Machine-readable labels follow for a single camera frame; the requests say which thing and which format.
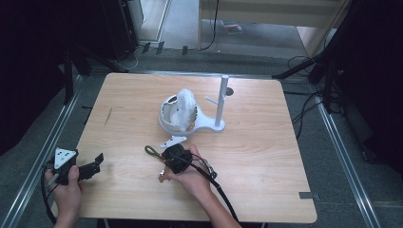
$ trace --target metal frame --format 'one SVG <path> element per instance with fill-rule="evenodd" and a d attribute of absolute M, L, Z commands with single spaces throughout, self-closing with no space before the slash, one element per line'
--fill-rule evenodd
<path fill-rule="evenodd" d="M 197 73 L 197 72 L 175 72 L 175 71 L 139 71 L 133 73 L 146 73 L 146 74 L 165 74 L 165 75 L 182 75 L 182 76 L 207 76 L 207 77 L 220 77 L 221 74 L 217 73 Z M 270 75 L 245 75 L 245 74 L 228 74 L 230 77 L 234 78 L 248 78 L 248 79 L 267 79 L 272 80 Z M 301 83 L 302 80 L 299 77 L 289 78 L 287 80 L 279 80 L 284 83 Z M 41 175 L 41 167 L 42 164 L 46 162 L 46 160 L 50 157 L 52 152 L 55 149 L 55 144 L 57 143 L 66 122 L 71 114 L 72 109 L 74 108 L 77 99 L 80 94 L 80 90 L 82 87 L 83 78 L 78 75 L 75 81 L 75 93 L 70 103 L 65 105 L 61 113 L 53 126 L 50 134 L 44 146 L 41 149 L 41 152 L 38 155 L 35 163 L 33 164 L 29 174 L 21 186 L 19 192 L 17 193 L 15 200 L 9 209 L 8 214 L 6 215 L 5 220 L 2 223 L 1 227 L 16 227 L 19 219 L 21 218 L 24 210 L 29 203 L 29 199 L 35 189 L 35 186 Z M 312 85 L 312 90 L 317 91 L 314 85 Z M 316 102 L 320 103 L 320 99 L 316 97 Z M 329 136 L 334 144 L 336 149 L 336 153 L 338 155 L 339 161 L 343 168 L 343 171 L 346 175 L 346 178 L 352 188 L 353 194 L 355 196 L 356 203 L 361 211 L 362 217 L 367 225 L 367 227 L 381 227 L 379 219 L 375 213 L 371 200 L 366 193 L 366 190 L 355 171 L 355 167 L 349 157 L 348 151 L 344 146 L 343 140 L 341 139 L 336 124 L 333 120 L 332 115 L 329 115 L 322 104 L 319 105 L 319 112 L 322 117 L 323 122 L 326 125 L 326 128 L 329 132 Z"/>
<path fill-rule="evenodd" d="M 75 94 L 73 95 L 71 101 L 67 105 L 63 106 L 59 117 L 56 120 L 56 123 L 52 127 L 44 145 L 42 146 L 41 151 L 38 154 L 36 161 L 33 163 L 29 174 L 27 175 L 24 183 L 15 196 L 14 202 L 12 203 L 11 208 L 9 209 L 9 212 L 7 213 L 1 227 L 17 226 L 18 221 L 20 220 L 29 203 L 32 193 L 35 190 L 38 181 L 40 180 L 42 165 L 45 164 L 48 158 L 54 154 L 55 144 L 59 140 L 59 137 L 63 132 L 71 111 L 77 102 L 77 98 L 81 90 L 82 81 L 82 76 L 79 75 L 75 80 Z"/>

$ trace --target table top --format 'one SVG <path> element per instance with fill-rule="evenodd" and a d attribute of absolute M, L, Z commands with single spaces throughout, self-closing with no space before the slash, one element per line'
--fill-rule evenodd
<path fill-rule="evenodd" d="M 167 97 L 188 88 L 204 114 L 215 117 L 217 106 L 205 97 L 217 99 L 220 83 L 218 77 L 108 74 L 77 146 L 78 165 L 105 157 L 101 172 L 82 181 L 80 216 L 208 220 L 179 183 L 158 181 L 164 165 L 144 147 L 162 153 L 160 144 L 171 137 L 158 120 Z M 225 100 L 224 130 L 201 129 L 182 145 L 195 144 L 208 159 L 240 221 L 316 221 L 313 200 L 299 197 L 310 188 L 280 82 L 230 78 L 228 87 L 234 94 Z"/>

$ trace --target cable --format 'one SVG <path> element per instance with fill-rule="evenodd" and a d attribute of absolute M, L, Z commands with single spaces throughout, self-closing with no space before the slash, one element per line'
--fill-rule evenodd
<path fill-rule="evenodd" d="M 210 22 L 209 22 L 209 24 L 210 24 L 210 28 L 211 28 L 211 30 L 214 32 L 214 27 L 213 27 L 213 25 L 212 25 L 212 15 L 211 15 L 211 8 L 210 8 L 210 0 L 208 0 L 207 1 L 207 7 L 209 8 L 209 11 L 208 11 L 208 13 L 209 13 L 209 18 L 210 18 Z M 217 44 L 217 43 L 215 43 L 215 47 L 213 48 L 213 49 L 211 49 L 211 50 L 209 50 L 208 52 L 214 52 L 217 48 L 219 47 L 219 45 Z"/>
<path fill-rule="evenodd" d="M 290 94 L 290 95 L 311 95 L 312 93 L 284 91 L 284 94 Z"/>
<path fill-rule="evenodd" d="M 240 223 L 240 221 L 238 220 L 237 214 L 234 211 L 234 208 L 231 205 L 231 202 L 229 201 L 229 199 L 225 196 L 225 193 L 223 192 L 221 186 L 215 181 L 213 180 L 210 175 L 208 175 L 204 170 L 202 170 L 200 167 L 198 167 L 197 165 L 193 164 L 192 162 L 189 162 L 185 159 L 182 159 L 180 157 L 171 155 L 172 157 L 179 159 L 183 162 L 188 163 L 190 166 L 194 167 L 200 174 L 202 174 L 208 181 L 210 181 L 217 189 L 217 191 L 220 193 L 222 199 L 225 201 L 226 205 L 228 206 L 229 211 L 231 212 L 232 217 L 234 218 L 234 220 L 237 223 Z"/>
<path fill-rule="evenodd" d="M 302 132 L 302 118 L 303 118 L 303 116 L 305 115 L 306 112 L 308 112 L 308 111 L 314 109 L 316 106 L 318 106 L 319 104 L 321 104 L 321 102 L 318 103 L 318 104 L 312 105 L 312 106 L 309 107 L 307 110 L 305 110 L 305 106 L 308 104 L 308 102 L 309 102 L 314 96 L 316 96 L 317 94 L 321 94 L 321 93 L 322 93 L 322 91 L 318 91 L 318 92 L 312 93 L 311 96 L 309 96 L 309 98 L 308 98 L 308 99 L 305 101 L 305 103 L 303 104 L 303 106 L 302 106 L 302 111 L 293 119 L 293 124 L 295 124 L 297 121 L 299 121 L 299 128 L 298 128 L 298 132 L 297 132 L 297 139 L 299 138 L 299 136 L 300 136 L 300 134 L 301 134 L 301 132 Z"/>
<path fill-rule="evenodd" d="M 47 200 L 49 199 L 49 197 L 50 197 L 51 193 L 54 191 L 54 189 L 56 189 L 56 188 L 59 186 L 59 184 L 60 184 L 60 183 L 57 183 L 56 186 L 54 186 L 54 188 L 52 188 L 52 189 L 48 192 Z"/>
<path fill-rule="evenodd" d="M 214 15 L 213 39 L 211 40 L 209 46 L 204 47 L 204 48 L 202 48 L 202 49 L 198 49 L 198 51 L 204 51 L 204 50 L 209 49 L 209 48 L 213 45 L 214 41 L 216 40 L 217 14 L 218 14 L 218 12 L 219 12 L 219 2 L 220 2 L 220 0 L 217 0 L 217 4 L 216 4 L 216 14 Z"/>
<path fill-rule="evenodd" d="M 125 66 L 120 65 L 116 60 L 115 60 L 115 64 L 118 65 L 119 67 L 123 68 L 123 69 L 133 69 L 133 68 L 135 68 L 135 67 L 137 66 L 137 64 L 139 63 L 139 59 L 136 57 L 136 52 L 137 52 L 139 49 L 141 49 L 141 48 L 142 48 L 142 46 L 139 46 L 139 47 L 137 47 L 137 48 L 134 50 L 134 52 L 133 52 L 134 58 L 136 59 L 136 64 L 135 64 L 134 66 L 132 66 L 132 67 L 125 67 Z"/>
<path fill-rule="evenodd" d="M 55 216 L 53 215 L 53 213 L 51 212 L 50 206 L 49 206 L 49 204 L 48 204 L 48 196 L 47 196 L 46 191 L 45 191 L 45 173 L 46 173 L 46 171 L 47 171 L 47 167 L 45 166 L 45 167 L 44 167 L 44 170 L 42 171 L 42 176 L 41 176 L 41 192 L 42 192 L 42 198 L 43 198 L 43 200 L 44 200 L 45 207 L 46 207 L 46 210 L 47 210 L 47 215 L 48 215 L 50 221 L 51 221 L 53 224 L 56 224 L 56 217 L 55 217 Z"/>
<path fill-rule="evenodd" d="M 217 34 L 216 33 L 216 27 L 217 27 L 217 15 L 218 15 L 218 12 L 219 12 L 219 3 L 220 3 L 220 0 L 217 0 L 216 12 L 215 12 L 215 15 L 214 15 L 213 39 L 211 40 L 210 44 L 207 47 L 203 47 L 201 49 L 190 48 L 187 51 L 194 51 L 194 50 L 196 50 L 196 51 L 205 51 L 205 50 L 209 49 L 213 45 L 214 41 L 216 40 L 216 34 Z M 150 47 L 150 48 L 151 49 L 160 49 L 159 47 Z M 163 50 L 182 51 L 182 49 L 176 49 L 176 48 L 163 48 Z"/>
<path fill-rule="evenodd" d="M 202 157 L 200 157 L 199 155 L 195 155 L 195 154 L 193 154 L 193 153 L 190 153 L 191 155 L 193 155 L 193 156 L 196 156 L 196 157 L 198 157 L 199 158 L 199 161 L 202 161 L 203 162 L 203 164 L 204 164 L 204 166 L 207 168 L 207 170 L 208 170 L 208 175 L 211 177 L 211 172 L 210 172 L 210 169 L 208 168 L 208 164 L 207 164 L 207 162 L 205 162 L 205 160 L 202 158 Z"/>
<path fill-rule="evenodd" d="M 298 56 L 294 56 L 293 58 L 291 58 L 291 59 L 288 60 L 288 62 L 287 62 L 288 68 L 291 69 L 290 62 L 291 62 L 292 60 L 296 59 L 296 58 L 304 58 L 304 60 L 300 63 L 300 65 L 303 64 L 303 63 L 307 63 L 307 62 L 311 61 L 311 62 L 314 63 L 315 65 L 323 66 L 322 64 L 319 64 L 319 63 L 315 62 L 314 58 L 309 58 L 309 57 L 306 57 L 306 56 L 303 56 L 303 55 L 298 55 Z M 304 70 L 306 73 L 308 73 L 308 74 L 300 74 L 300 73 L 298 73 L 298 72 L 296 72 L 296 74 L 299 75 L 299 76 L 309 76 L 309 74 L 311 73 L 310 71 L 306 70 L 306 67 L 303 68 L 303 70 Z"/>

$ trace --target person's right hand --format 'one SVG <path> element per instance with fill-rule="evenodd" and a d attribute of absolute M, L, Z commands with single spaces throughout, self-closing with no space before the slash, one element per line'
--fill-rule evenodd
<path fill-rule="evenodd" d="M 189 150 L 190 153 L 201 157 L 196 145 L 191 145 Z M 199 162 L 199 158 L 196 156 L 193 156 L 192 163 L 208 173 L 207 168 Z M 178 174 L 174 174 L 169 167 L 166 167 L 165 171 L 167 172 L 167 177 L 169 179 L 178 181 L 183 188 L 195 198 L 197 198 L 199 195 L 211 192 L 210 182 L 194 167 L 189 166 L 186 170 Z"/>
<path fill-rule="evenodd" d="M 201 157 L 196 145 L 190 146 L 190 152 Z M 192 163 L 200 167 L 205 172 L 208 172 L 207 167 L 201 164 L 199 162 L 199 158 L 196 156 L 194 156 Z M 207 178 L 199 173 L 199 171 L 194 167 L 189 166 L 186 170 L 178 174 L 174 174 L 169 167 L 166 167 L 165 172 L 167 173 L 167 177 L 169 179 L 178 181 L 190 195 L 196 198 L 207 216 L 210 218 L 213 227 L 240 227 L 240 225 L 222 206 L 217 196 L 211 191 L 210 182 L 207 180 Z"/>

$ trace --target hand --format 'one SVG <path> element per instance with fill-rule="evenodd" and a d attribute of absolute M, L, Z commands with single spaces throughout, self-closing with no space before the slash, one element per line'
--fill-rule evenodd
<path fill-rule="evenodd" d="M 190 153 L 201 157 L 196 145 L 190 146 Z M 205 172 L 208 173 L 207 168 L 199 162 L 199 158 L 194 156 L 193 159 L 193 164 L 202 168 Z M 186 168 L 186 170 L 178 174 L 174 174 L 169 167 L 166 167 L 165 171 L 167 172 L 167 177 L 169 179 L 178 181 L 183 186 L 183 188 L 195 198 L 211 192 L 210 182 L 204 176 L 202 176 L 202 174 L 200 174 L 199 171 L 196 170 L 194 167 L 189 166 Z"/>
<path fill-rule="evenodd" d="M 53 183 L 49 189 L 54 189 L 51 193 L 59 209 L 59 216 L 55 227 L 74 227 L 78 219 L 81 208 L 81 188 L 78 184 L 80 171 L 76 165 L 71 166 L 68 172 L 68 185 L 58 185 Z M 53 173 L 49 169 L 45 173 L 45 178 L 50 181 Z"/>
<path fill-rule="evenodd" d="M 201 157 L 196 145 L 190 146 L 190 153 Z M 200 167 L 205 172 L 208 172 L 207 168 L 199 162 L 199 158 L 193 160 L 192 163 Z M 199 171 L 194 167 L 189 166 L 186 170 L 178 174 L 174 174 L 169 167 L 166 167 L 165 172 L 167 173 L 167 177 L 169 179 L 178 181 L 190 195 L 196 198 L 200 206 L 210 218 L 213 227 L 240 227 L 240 225 L 222 206 L 217 196 L 211 191 L 210 182 L 207 180 L 207 178 L 200 174 Z"/>

